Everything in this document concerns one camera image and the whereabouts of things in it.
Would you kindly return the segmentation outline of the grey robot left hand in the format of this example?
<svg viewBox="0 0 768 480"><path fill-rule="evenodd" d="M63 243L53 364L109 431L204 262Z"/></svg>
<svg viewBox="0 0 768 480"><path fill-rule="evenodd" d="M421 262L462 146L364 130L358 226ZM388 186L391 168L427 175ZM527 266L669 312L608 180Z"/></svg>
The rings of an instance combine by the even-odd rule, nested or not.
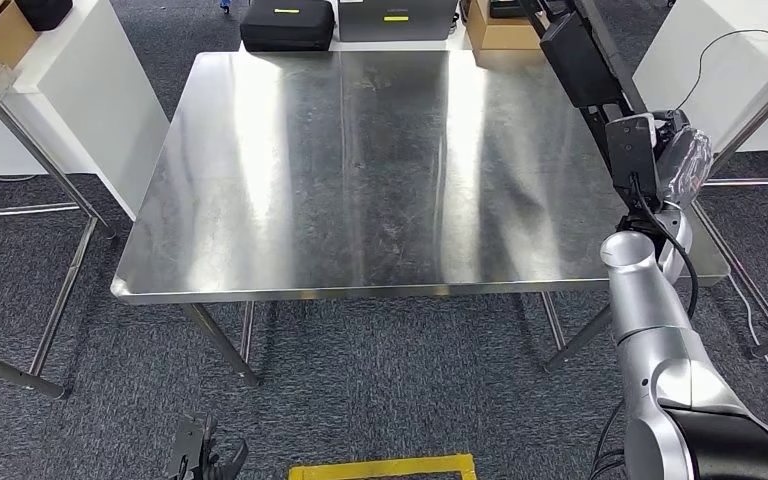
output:
<svg viewBox="0 0 768 480"><path fill-rule="evenodd" d="M216 432L217 425L218 421L210 414L207 414L204 419L204 435L201 442L198 479L234 480L239 475L249 455L248 444L243 440L233 457L228 462L221 463L219 456L213 453L213 447L216 444L214 433Z"/></svg>

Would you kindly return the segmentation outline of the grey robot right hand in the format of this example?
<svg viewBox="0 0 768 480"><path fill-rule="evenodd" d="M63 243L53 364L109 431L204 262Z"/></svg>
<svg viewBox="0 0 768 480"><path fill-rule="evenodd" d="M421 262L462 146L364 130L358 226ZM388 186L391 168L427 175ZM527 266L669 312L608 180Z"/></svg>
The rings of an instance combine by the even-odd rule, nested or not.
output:
<svg viewBox="0 0 768 480"><path fill-rule="evenodd" d="M684 208L697 197L708 180L714 164L709 136L695 128L681 110L656 111L655 152L660 198L677 208Z"/></svg>

